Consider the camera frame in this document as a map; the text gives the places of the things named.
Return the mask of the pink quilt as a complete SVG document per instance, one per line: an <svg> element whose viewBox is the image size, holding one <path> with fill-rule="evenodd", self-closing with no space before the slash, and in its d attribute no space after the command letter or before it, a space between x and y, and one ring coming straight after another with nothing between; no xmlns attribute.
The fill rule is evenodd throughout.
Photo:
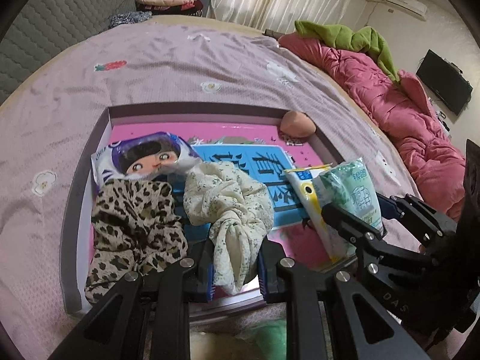
<svg viewBox="0 0 480 360"><path fill-rule="evenodd" d="M367 55L296 33L279 44L326 72L398 150L423 200L458 220L465 200L465 156L442 129L422 84L400 71L393 82Z"/></svg>

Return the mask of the white air conditioner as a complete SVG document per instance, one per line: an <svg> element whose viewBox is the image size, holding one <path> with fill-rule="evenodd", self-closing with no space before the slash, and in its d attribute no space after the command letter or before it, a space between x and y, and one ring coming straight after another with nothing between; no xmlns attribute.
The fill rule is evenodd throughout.
<svg viewBox="0 0 480 360"><path fill-rule="evenodd" d="M417 0L384 0L385 2L397 5L407 11L410 11L411 13L421 17L422 19L425 18L425 15L427 13L427 6L419 2Z"/></svg>

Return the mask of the yellow doll face packet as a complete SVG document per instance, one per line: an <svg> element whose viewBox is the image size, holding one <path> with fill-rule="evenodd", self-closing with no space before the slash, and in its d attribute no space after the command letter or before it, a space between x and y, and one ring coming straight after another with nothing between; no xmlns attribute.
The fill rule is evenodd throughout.
<svg viewBox="0 0 480 360"><path fill-rule="evenodd" d="M329 259L333 263L336 263L343 258L352 257L355 253L355 248L343 240L334 229L328 226L321 216L320 202L312 181L315 177L329 171L331 168L332 166L330 164L323 164L319 166L286 169L283 174L311 219Z"/></svg>

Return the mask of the pink and blue book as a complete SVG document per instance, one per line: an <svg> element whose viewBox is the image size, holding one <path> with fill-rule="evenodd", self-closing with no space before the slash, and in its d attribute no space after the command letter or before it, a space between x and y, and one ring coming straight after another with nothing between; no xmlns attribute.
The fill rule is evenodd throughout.
<svg viewBox="0 0 480 360"><path fill-rule="evenodd" d="M158 132L122 140L91 157L97 196L91 215L93 255L85 297L98 302L126 272L162 272L187 254L182 219L166 176L185 180L183 207L194 226L208 225L213 282L235 295L252 279L274 211L268 188L230 161L203 160L181 137Z"/></svg>

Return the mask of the purple doll face packet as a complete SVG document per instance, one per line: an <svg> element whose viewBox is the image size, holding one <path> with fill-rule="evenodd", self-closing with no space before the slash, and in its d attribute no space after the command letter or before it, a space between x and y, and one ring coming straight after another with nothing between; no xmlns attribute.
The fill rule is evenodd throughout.
<svg viewBox="0 0 480 360"><path fill-rule="evenodd" d="M166 132L117 141L91 155L98 187L114 179L151 181L169 174L184 176L202 161L186 141Z"/></svg>

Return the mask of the grey quilted headboard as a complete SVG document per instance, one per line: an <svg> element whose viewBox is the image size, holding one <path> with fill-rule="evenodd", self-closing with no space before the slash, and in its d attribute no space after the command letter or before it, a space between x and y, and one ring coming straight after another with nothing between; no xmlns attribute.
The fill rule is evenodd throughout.
<svg viewBox="0 0 480 360"><path fill-rule="evenodd" d="M1 101L61 51L134 9L134 0L28 0L1 40Z"/></svg>

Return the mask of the purple cardboard box tray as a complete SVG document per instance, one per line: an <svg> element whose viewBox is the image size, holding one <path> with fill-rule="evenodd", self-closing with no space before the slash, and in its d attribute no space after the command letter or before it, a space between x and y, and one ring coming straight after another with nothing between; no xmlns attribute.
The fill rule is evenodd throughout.
<svg viewBox="0 0 480 360"><path fill-rule="evenodd" d="M264 243L312 269L354 254L322 219L312 183L341 159L318 134L282 148L283 110L170 103L157 123L120 122L133 113L104 113L72 181L60 261L69 314L128 275L147 281L171 267L204 279L192 304L261 302L278 292Z"/></svg>

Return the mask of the blue patterned cloth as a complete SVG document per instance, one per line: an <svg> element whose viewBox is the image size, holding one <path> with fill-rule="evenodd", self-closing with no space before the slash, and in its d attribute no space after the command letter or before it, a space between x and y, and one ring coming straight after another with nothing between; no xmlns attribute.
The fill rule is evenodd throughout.
<svg viewBox="0 0 480 360"><path fill-rule="evenodd" d="M123 24L139 24L148 21L152 17L150 11L131 11L120 13L110 18L109 29L113 29Z"/></svg>

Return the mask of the green sponge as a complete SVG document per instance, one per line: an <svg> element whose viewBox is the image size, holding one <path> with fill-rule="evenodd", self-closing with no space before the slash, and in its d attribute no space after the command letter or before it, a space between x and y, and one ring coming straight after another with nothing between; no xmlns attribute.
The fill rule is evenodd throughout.
<svg viewBox="0 0 480 360"><path fill-rule="evenodd" d="M251 329L256 345L268 360L287 359L287 321L265 321Z"/></svg>

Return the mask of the leopard print scrunchie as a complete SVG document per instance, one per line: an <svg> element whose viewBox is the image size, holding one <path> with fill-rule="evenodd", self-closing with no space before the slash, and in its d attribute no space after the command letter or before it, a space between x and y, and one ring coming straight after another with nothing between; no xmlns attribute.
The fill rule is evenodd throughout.
<svg viewBox="0 0 480 360"><path fill-rule="evenodd" d="M109 180L95 199L93 257L85 298L97 303L127 272L162 272L187 255L170 183Z"/></svg>

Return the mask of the green tissue pack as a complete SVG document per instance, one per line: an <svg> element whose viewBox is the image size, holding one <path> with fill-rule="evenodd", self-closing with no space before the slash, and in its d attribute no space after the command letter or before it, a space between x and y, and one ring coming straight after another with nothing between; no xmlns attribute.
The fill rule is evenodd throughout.
<svg viewBox="0 0 480 360"><path fill-rule="evenodd" d="M334 203L383 234L379 201L363 158L320 173L312 184L320 208Z"/></svg>

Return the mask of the white floral scrunchie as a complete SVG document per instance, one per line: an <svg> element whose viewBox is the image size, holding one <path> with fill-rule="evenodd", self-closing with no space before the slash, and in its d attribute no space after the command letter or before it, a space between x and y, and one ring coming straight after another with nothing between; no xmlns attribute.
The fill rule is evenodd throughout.
<svg viewBox="0 0 480 360"><path fill-rule="evenodd" d="M215 286L236 295L255 276L264 238L274 224L265 184L231 162L202 162L185 179L183 206L194 226L210 224Z"/></svg>

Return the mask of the peach makeup sponge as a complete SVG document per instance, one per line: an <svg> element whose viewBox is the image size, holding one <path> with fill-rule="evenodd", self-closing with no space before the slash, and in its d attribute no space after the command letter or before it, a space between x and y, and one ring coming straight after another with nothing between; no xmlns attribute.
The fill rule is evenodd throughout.
<svg viewBox="0 0 480 360"><path fill-rule="evenodd" d="M303 112L287 111L281 119L280 131L292 138L307 138L313 135L317 127Z"/></svg>

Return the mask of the black wall television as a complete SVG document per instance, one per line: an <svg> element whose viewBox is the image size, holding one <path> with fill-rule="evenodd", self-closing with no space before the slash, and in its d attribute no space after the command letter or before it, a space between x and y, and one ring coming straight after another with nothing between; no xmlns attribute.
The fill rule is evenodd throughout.
<svg viewBox="0 0 480 360"><path fill-rule="evenodd" d="M459 116L470 102L473 87L455 64L428 49L416 75L447 108Z"/></svg>

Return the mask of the teddy bear purple dress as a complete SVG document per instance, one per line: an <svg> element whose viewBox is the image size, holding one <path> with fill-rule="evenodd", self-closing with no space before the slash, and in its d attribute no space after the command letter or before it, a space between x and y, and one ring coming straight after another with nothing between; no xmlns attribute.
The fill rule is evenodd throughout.
<svg viewBox="0 0 480 360"><path fill-rule="evenodd" d="M230 334L193 331L190 334L191 359L261 359L256 347Z"/></svg>

